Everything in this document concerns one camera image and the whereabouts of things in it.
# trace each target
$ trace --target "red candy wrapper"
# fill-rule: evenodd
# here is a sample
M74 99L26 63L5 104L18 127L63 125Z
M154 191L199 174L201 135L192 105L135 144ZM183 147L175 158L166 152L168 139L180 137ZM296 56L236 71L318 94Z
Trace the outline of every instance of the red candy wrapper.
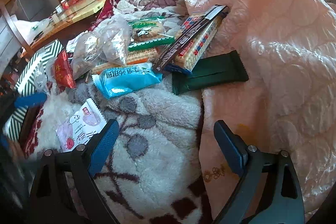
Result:
M72 68L68 61L68 54L62 50L54 62L54 77L58 86L67 86L71 89L76 87L72 78Z

